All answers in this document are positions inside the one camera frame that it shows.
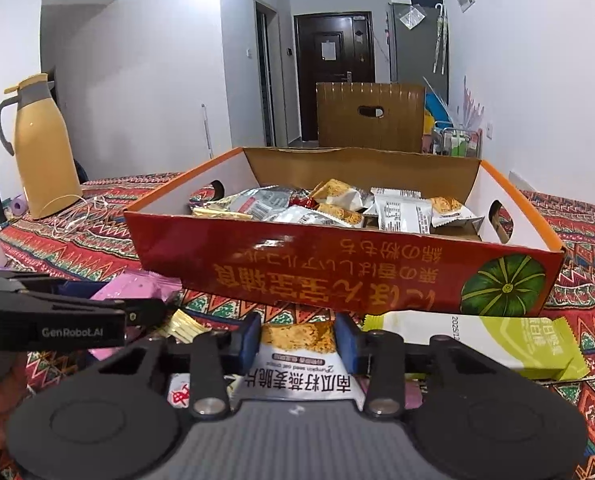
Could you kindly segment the yellow thermos jug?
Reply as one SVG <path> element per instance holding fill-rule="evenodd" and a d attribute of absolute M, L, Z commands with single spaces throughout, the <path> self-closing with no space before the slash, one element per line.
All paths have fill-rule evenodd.
<path fill-rule="evenodd" d="M 0 103 L 0 142 L 14 157 L 28 214 L 47 218 L 82 197 L 64 118 L 46 73 L 7 88 Z"/>

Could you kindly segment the red cardboard snack box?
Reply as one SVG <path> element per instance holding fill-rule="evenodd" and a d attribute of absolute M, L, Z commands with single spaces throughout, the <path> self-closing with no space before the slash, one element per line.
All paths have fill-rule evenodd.
<path fill-rule="evenodd" d="M 453 198 L 478 226 L 433 234 L 196 218 L 190 196 L 330 179 Z M 145 270 L 199 292 L 261 304 L 381 314 L 418 309 L 537 315 L 559 278 L 562 240 L 489 162 L 370 148 L 236 148 L 172 179 L 125 214 Z"/>

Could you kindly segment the grey refrigerator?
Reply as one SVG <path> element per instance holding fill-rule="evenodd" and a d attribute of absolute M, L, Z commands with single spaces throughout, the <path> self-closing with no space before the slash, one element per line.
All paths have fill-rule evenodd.
<path fill-rule="evenodd" d="M 419 84 L 447 102 L 448 20 L 443 12 L 443 0 L 392 1 L 387 23 L 391 81 Z"/>

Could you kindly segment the dark entrance door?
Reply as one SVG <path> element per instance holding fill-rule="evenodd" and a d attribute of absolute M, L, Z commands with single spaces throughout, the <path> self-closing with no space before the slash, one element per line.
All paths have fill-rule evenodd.
<path fill-rule="evenodd" d="M 294 18 L 301 138 L 318 140 L 318 82 L 375 82 L 370 12 L 297 15 Z"/>

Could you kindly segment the purple tissue pack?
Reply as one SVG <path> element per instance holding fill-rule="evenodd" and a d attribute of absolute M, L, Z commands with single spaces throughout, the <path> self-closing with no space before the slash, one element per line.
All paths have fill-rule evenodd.
<path fill-rule="evenodd" d="M 26 196 L 24 194 L 20 194 L 12 198 L 9 203 L 9 210 L 14 217 L 23 217 L 28 211 Z"/>

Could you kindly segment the green white snack packet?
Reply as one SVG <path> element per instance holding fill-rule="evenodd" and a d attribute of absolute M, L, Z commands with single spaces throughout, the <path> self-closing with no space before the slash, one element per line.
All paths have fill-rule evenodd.
<path fill-rule="evenodd" d="M 422 311 L 368 315 L 363 330 L 387 330 L 408 344 L 449 336 L 534 380 L 580 380 L 588 365 L 564 318 L 499 318 Z"/>

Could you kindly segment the colourful patterned tablecloth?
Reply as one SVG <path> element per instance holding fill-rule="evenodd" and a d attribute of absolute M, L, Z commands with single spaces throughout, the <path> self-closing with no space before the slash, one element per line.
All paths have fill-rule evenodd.
<path fill-rule="evenodd" d="M 124 210 L 156 184 L 175 174 L 111 178 L 84 184 L 84 200 L 58 220 L 18 219 L 0 231 L 0 246 L 8 267 L 69 278 L 110 281 L 140 264 L 130 240 Z M 595 205 L 535 191 L 523 191 L 565 245 L 564 266 L 547 301 L 544 316 L 564 318 L 575 336 L 589 368 L 577 382 L 558 382 L 548 388 L 579 408 L 587 424 L 584 457 L 574 479 L 595 479 Z M 175 305 L 212 327 L 239 320 L 250 310 L 265 322 L 276 324 L 322 322 L 332 318 L 328 309 L 298 304 L 268 307 L 243 300 L 182 290 Z M 54 386 L 84 367 L 84 352 L 32 352 L 26 358 L 27 392 Z"/>

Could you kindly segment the pumpkin seed oat crisp packet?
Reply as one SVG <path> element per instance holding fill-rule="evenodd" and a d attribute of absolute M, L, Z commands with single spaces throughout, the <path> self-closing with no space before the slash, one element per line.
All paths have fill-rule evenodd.
<path fill-rule="evenodd" d="M 353 400 L 362 408 L 365 394 L 337 353 L 331 321 L 265 324 L 252 367 L 232 386 L 231 403 L 243 400 Z"/>

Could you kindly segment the yellow maroon snack packet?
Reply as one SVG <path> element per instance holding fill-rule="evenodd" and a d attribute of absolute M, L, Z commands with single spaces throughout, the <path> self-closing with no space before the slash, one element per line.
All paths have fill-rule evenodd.
<path fill-rule="evenodd" d="M 178 344 L 191 344 L 196 337 L 207 332 L 207 327 L 188 313 L 178 309 L 156 330 L 156 335 L 164 339 L 172 337 Z"/>

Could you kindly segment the pink snack packet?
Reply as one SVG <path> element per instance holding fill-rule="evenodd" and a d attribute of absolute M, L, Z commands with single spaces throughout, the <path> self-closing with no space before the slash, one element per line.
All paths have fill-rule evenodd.
<path fill-rule="evenodd" d="M 165 278 L 160 274 L 143 270 L 125 270 L 104 285 L 91 299 L 155 298 L 167 302 L 181 289 L 179 278 Z"/>

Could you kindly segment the brown wooden chair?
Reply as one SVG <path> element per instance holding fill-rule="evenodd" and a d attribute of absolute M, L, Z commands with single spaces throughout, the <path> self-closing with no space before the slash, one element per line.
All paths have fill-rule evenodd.
<path fill-rule="evenodd" d="M 316 91 L 322 148 L 422 151 L 425 90 L 419 84 L 319 82 Z"/>

